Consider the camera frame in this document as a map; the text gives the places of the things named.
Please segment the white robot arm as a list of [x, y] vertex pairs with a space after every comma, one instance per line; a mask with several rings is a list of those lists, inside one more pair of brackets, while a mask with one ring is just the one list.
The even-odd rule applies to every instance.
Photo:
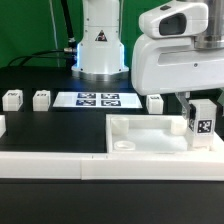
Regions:
[[141, 95], [224, 87], [224, 0], [170, 0], [139, 17], [142, 35], [124, 65], [117, 0], [83, 0], [84, 36], [77, 46], [77, 77], [108, 81], [131, 73]]

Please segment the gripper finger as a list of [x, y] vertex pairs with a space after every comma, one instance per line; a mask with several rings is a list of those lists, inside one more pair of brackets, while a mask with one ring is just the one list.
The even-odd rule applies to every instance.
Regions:
[[182, 116], [185, 119], [194, 119], [196, 114], [196, 108], [193, 104], [190, 104], [188, 99], [190, 98], [189, 92], [177, 92], [176, 98], [182, 105]]

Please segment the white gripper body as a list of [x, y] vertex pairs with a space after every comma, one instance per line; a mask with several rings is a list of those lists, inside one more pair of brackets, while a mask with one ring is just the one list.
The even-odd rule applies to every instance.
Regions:
[[141, 35], [132, 57], [131, 81], [140, 95], [224, 87], [224, 49], [197, 50], [190, 37]]

